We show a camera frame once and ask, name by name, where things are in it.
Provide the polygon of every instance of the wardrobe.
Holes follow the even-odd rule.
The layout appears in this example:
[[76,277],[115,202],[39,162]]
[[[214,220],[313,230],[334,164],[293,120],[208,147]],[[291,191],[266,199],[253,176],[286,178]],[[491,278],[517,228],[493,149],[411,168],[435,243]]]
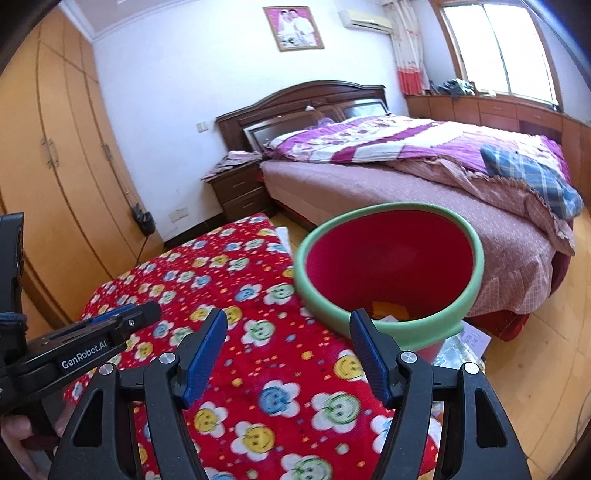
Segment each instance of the wardrobe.
[[24,290],[53,328],[162,252],[134,222],[136,204],[92,46],[56,8],[0,76],[0,213],[25,212]]

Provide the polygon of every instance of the blue gripper pad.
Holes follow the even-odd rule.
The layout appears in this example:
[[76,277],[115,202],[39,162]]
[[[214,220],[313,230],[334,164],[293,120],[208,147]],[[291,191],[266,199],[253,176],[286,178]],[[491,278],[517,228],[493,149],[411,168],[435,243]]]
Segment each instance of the blue gripper pad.
[[109,320],[110,318],[113,318],[115,315],[119,315],[123,312],[127,312],[127,310],[131,310],[131,309],[135,308],[135,306],[136,305],[133,305],[132,303],[127,304],[127,305],[123,305],[122,307],[119,307],[118,309],[111,310],[110,312],[103,313],[102,315],[99,315],[98,317],[94,317],[93,319],[90,319],[90,324],[94,325],[95,323],[104,322],[105,320]]
[[394,395],[389,373],[397,368],[400,348],[390,335],[378,332],[363,309],[351,313],[349,331],[374,397],[391,410]]
[[185,337],[179,345],[177,381],[184,387],[181,403],[185,410],[203,396],[227,333],[226,314],[213,309],[199,331]]

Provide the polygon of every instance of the plaid cloth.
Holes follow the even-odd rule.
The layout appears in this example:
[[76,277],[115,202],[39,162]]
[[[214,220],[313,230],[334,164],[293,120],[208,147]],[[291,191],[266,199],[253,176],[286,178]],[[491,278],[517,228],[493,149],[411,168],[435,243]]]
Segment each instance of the plaid cloth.
[[581,213],[583,199],[566,183],[560,173],[529,157],[491,145],[484,145],[480,154],[488,174],[522,180],[538,192],[544,203],[562,220],[572,220]]

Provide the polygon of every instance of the electrical cord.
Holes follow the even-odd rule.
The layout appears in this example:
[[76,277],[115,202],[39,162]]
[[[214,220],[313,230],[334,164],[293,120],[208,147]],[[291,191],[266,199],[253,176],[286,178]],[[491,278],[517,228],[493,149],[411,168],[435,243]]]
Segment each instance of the electrical cord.
[[144,244],[142,245],[142,249],[139,251],[138,258],[135,259],[135,266],[136,267],[139,265],[139,258],[142,256],[142,253],[144,253],[144,248],[145,248],[146,244],[148,243],[148,238],[149,238],[149,236],[147,236],[146,240],[144,240]]

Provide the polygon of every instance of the red blanket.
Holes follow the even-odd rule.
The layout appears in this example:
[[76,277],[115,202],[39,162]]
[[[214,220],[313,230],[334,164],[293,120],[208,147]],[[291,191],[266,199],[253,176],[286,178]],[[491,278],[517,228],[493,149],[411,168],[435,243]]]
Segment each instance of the red blanket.
[[[265,216],[214,230],[102,286],[84,311],[158,300],[162,321],[133,335],[113,363],[147,364],[197,331],[211,309],[228,337],[201,400],[185,412],[210,479],[369,480],[393,412],[374,399],[340,337],[294,293],[293,260]],[[66,392],[76,402],[92,372]],[[143,406],[135,408],[146,480],[159,480]],[[421,473],[435,467],[429,437]]]

